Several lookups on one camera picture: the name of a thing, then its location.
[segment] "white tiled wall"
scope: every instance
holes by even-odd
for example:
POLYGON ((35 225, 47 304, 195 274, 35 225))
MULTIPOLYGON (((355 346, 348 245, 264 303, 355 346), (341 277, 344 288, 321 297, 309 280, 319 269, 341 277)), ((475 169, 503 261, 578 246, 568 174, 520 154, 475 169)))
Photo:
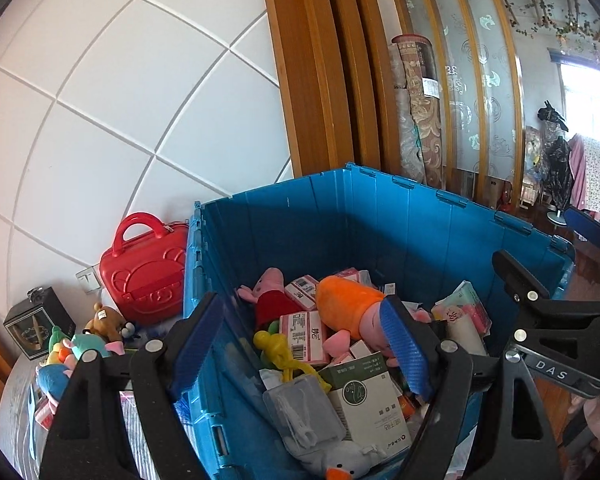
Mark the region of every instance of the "white tiled wall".
POLYGON ((84 324, 75 273, 129 212, 185 219, 291 177, 264 0, 13 0, 0 18, 0 323, 51 285, 84 324))

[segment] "black plastic bag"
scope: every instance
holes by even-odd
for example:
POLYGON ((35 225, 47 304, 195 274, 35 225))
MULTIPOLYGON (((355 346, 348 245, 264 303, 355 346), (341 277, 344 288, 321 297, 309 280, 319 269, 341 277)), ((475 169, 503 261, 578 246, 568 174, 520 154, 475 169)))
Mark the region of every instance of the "black plastic bag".
POLYGON ((569 166, 571 147, 563 137, 558 137, 551 144, 544 147, 549 174, 546 178, 546 187, 554 198, 554 204, 560 211, 568 208, 573 189, 573 175, 569 166))
POLYGON ((541 121, 549 121, 551 123, 559 124, 561 129, 565 132, 568 132, 569 129, 567 125, 564 124, 564 117, 562 117, 554 107, 551 106, 549 101, 544 102, 545 108, 540 108, 538 110, 538 119, 541 121))

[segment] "window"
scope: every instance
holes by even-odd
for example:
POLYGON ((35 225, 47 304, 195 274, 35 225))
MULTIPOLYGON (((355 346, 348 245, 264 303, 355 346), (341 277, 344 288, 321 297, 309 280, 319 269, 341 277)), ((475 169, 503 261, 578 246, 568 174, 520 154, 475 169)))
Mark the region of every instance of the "window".
POLYGON ((569 135, 581 134, 600 141, 600 71, 567 64, 559 67, 569 135))

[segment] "red bag handle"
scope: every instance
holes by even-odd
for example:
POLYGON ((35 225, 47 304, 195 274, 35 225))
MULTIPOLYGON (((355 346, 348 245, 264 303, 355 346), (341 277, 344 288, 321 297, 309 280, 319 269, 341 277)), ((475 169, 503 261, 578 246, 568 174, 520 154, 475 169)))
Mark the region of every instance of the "red bag handle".
POLYGON ((149 213, 132 213, 126 217, 116 231, 116 236, 113 238, 113 257, 120 256, 125 251, 125 232, 132 225, 143 224, 151 228, 156 238, 162 238, 163 236, 172 233, 173 229, 163 224, 159 218, 149 213))

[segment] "black box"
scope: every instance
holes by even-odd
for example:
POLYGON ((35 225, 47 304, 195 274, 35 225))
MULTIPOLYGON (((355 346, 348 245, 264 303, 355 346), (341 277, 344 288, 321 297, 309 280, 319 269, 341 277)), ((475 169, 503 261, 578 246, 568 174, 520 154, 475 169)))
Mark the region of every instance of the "black box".
POLYGON ((9 311, 3 325, 24 355, 33 360, 48 354, 53 325, 71 338, 75 323, 51 287, 34 288, 27 295, 9 311))

